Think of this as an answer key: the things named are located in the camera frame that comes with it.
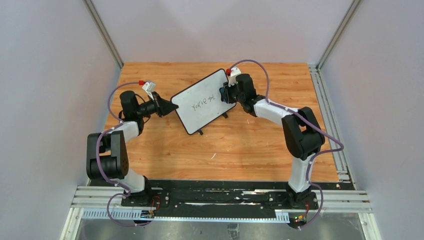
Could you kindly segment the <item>white whiteboard with black frame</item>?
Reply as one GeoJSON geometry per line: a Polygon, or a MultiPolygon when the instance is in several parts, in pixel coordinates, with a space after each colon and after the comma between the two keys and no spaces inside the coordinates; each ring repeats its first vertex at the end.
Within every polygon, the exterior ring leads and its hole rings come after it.
{"type": "Polygon", "coordinates": [[[221,68],[171,97],[170,101],[178,106],[176,114],[188,135],[200,131],[236,106],[221,100],[220,88],[227,82],[226,72],[221,68]]]}

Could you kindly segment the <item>blue and black eraser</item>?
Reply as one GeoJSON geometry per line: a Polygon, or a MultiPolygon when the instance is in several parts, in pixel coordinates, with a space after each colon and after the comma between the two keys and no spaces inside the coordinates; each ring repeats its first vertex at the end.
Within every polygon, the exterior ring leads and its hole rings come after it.
{"type": "Polygon", "coordinates": [[[224,103],[228,103],[228,93],[227,93],[228,87],[223,86],[219,88],[219,93],[221,97],[221,101],[224,103]]]}

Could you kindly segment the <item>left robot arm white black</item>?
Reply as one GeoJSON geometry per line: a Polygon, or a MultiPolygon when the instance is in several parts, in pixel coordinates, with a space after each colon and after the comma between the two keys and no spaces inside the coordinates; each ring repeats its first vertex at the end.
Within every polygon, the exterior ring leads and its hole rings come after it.
{"type": "Polygon", "coordinates": [[[155,91],[143,103],[138,102],[139,95],[132,90],[124,91],[119,98],[122,110],[118,126],[87,137],[86,173],[91,180],[105,180],[123,188],[130,202],[147,206],[154,199],[151,185],[146,176],[130,168],[126,144],[141,135],[151,115],[161,118],[179,106],[155,91]]]}

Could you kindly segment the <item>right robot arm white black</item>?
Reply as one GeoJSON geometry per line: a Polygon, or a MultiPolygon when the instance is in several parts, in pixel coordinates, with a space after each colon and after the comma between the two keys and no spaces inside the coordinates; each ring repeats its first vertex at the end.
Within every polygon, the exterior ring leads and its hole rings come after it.
{"type": "Polygon", "coordinates": [[[253,80],[247,73],[233,74],[227,70],[226,75],[229,80],[219,89],[222,102],[240,103],[246,113],[282,127],[286,147],[292,155],[286,187],[288,201],[292,206],[299,205],[311,195],[313,157],[325,143],[314,112],[309,107],[290,108],[267,100],[256,93],[253,80]]]}

